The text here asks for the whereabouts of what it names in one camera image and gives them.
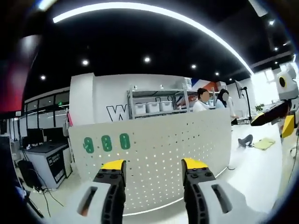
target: white pegboard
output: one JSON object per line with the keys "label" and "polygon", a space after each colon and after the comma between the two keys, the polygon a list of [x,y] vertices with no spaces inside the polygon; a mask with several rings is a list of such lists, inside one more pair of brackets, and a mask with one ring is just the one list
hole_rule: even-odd
{"label": "white pegboard", "polygon": [[[93,179],[106,162],[127,161],[124,214],[155,209],[182,198],[181,160],[184,157],[202,160],[214,175],[228,166],[230,159],[228,109],[75,126],[69,130],[82,180]],[[129,137],[128,149],[121,147],[123,133]],[[108,152],[102,144],[106,136],[112,143]],[[90,139],[93,153],[84,147],[91,143]]]}

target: floor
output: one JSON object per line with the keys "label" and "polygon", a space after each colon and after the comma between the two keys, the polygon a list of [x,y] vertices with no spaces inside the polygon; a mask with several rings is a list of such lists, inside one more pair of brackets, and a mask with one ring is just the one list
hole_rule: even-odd
{"label": "floor", "polygon": [[[276,143],[263,151],[256,148],[241,148],[237,139],[252,134],[254,142],[264,138],[272,138]],[[271,212],[277,198],[284,196],[288,187],[288,181],[294,159],[290,155],[290,148],[296,145],[297,137],[294,135],[285,139],[281,145],[278,127],[276,125],[264,125],[251,127],[249,125],[233,126],[232,152],[230,167],[234,170],[226,170],[218,179],[225,180],[234,188],[242,192],[249,207],[260,212]],[[52,191],[52,195],[62,204],[80,185],[80,177],[72,173],[65,179],[58,190]],[[51,215],[61,211],[59,205],[49,193],[45,194]],[[49,217],[47,204],[42,194],[32,192],[31,200],[40,209],[45,217]],[[148,223],[157,224],[182,224],[187,223],[185,204],[180,201],[169,208],[164,208],[150,213],[133,217],[124,217],[123,223],[140,223],[148,220]]]}

